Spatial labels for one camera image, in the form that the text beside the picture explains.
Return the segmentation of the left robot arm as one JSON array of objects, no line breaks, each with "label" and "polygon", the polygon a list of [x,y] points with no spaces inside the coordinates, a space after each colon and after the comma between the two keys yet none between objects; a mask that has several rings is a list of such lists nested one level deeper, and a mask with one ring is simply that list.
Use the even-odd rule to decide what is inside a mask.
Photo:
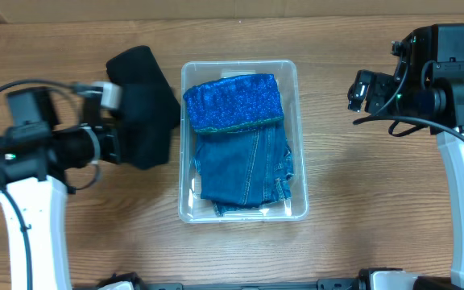
[{"label": "left robot arm", "polygon": [[0,205],[9,239],[13,289],[70,289],[65,212],[77,188],[66,172],[100,162],[118,164],[121,148],[114,122],[102,111],[120,106],[122,90],[94,82],[74,90],[83,97],[81,119],[60,130],[51,94],[54,88],[20,89],[6,96],[13,118],[0,136]]}]

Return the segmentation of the blue jeans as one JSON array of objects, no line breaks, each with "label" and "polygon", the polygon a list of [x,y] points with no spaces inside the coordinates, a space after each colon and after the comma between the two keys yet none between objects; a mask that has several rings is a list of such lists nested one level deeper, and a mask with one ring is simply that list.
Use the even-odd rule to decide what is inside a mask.
[{"label": "blue jeans", "polygon": [[201,198],[222,216],[289,199],[292,151],[282,121],[238,133],[198,135],[193,157]]}]

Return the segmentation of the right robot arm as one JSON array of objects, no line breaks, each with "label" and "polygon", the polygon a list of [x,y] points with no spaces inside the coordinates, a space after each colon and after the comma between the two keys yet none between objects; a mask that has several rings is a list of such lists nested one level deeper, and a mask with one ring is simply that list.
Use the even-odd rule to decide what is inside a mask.
[{"label": "right robot arm", "polygon": [[362,269],[357,289],[464,289],[464,24],[420,27],[392,44],[398,57],[392,75],[358,71],[349,88],[348,108],[365,110],[360,125],[389,121],[389,135],[404,137],[428,128],[437,140],[449,187],[454,234],[447,277],[398,268]]}]

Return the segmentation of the sparkly blue cloth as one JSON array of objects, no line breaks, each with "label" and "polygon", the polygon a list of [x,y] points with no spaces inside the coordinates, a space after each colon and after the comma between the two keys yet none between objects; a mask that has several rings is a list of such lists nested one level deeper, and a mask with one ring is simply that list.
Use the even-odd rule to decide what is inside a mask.
[{"label": "sparkly blue cloth", "polygon": [[248,74],[209,81],[188,89],[183,99],[198,134],[248,131],[284,119],[272,74]]}]

